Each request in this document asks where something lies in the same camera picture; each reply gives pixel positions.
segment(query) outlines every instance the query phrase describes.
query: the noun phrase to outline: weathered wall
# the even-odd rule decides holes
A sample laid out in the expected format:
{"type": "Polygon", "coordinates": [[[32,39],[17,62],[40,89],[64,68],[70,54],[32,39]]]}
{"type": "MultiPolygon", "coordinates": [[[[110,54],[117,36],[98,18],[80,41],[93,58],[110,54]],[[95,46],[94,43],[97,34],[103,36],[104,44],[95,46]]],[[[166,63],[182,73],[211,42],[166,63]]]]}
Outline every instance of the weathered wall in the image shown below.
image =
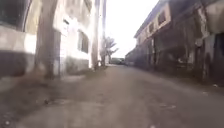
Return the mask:
{"type": "Polygon", "coordinates": [[[0,26],[0,77],[31,71],[34,53],[29,43],[35,45],[36,38],[29,37],[26,33],[0,26]]]}

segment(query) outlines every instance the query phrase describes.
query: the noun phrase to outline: utility pole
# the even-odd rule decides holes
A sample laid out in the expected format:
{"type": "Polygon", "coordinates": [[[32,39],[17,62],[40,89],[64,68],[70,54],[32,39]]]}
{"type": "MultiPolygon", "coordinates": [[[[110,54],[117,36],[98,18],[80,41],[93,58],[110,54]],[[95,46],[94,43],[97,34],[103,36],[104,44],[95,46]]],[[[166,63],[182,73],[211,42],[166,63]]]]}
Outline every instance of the utility pole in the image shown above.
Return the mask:
{"type": "Polygon", "coordinates": [[[95,15],[94,15],[94,40],[92,45],[92,64],[93,69],[98,68],[98,33],[99,33],[99,9],[100,0],[95,0],[95,15]]]}

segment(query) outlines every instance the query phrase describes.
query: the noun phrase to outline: asphalt road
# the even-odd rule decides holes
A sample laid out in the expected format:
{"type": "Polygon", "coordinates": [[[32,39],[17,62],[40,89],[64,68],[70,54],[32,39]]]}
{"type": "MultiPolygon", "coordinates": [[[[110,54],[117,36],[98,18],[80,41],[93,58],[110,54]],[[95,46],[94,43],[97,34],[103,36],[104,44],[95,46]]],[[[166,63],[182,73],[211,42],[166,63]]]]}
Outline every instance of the asphalt road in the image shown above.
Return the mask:
{"type": "Polygon", "coordinates": [[[114,66],[76,82],[54,83],[45,106],[30,109],[18,128],[223,128],[222,88],[114,66]]]}

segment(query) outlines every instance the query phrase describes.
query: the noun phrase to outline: building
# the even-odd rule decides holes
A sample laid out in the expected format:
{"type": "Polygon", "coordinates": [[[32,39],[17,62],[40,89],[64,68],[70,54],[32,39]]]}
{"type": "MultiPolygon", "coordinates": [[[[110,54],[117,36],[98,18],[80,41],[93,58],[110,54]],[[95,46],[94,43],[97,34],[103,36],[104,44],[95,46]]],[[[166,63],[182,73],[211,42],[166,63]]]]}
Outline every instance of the building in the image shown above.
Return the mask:
{"type": "Polygon", "coordinates": [[[222,0],[160,0],[135,34],[136,49],[148,50],[135,54],[149,67],[197,70],[208,76],[211,65],[223,60],[222,55],[214,56],[222,51],[221,46],[214,47],[222,44],[217,40],[224,31],[223,11],[222,0]]]}
{"type": "Polygon", "coordinates": [[[90,68],[98,33],[104,32],[96,28],[105,20],[99,8],[106,4],[97,1],[2,0],[1,76],[37,71],[51,77],[90,68]]]}

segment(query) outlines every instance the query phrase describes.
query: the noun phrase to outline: window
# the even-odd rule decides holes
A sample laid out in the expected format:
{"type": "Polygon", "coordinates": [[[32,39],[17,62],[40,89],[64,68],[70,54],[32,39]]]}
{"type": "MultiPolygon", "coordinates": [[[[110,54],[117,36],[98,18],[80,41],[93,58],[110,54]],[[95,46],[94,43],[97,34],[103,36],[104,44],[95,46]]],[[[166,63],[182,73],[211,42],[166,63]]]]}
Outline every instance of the window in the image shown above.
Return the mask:
{"type": "Polygon", "coordinates": [[[166,21],[165,11],[163,11],[158,17],[159,25],[161,25],[164,21],[166,21]]]}
{"type": "Polygon", "coordinates": [[[0,24],[23,29],[29,0],[1,0],[0,24]]]}
{"type": "Polygon", "coordinates": [[[89,40],[83,32],[80,32],[79,35],[78,49],[85,53],[89,52],[89,40]]]}
{"type": "Polygon", "coordinates": [[[149,25],[149,32],[152,33],[153,30],[154,30],[154,23],[151,23],[151,24],[149,25]]]}

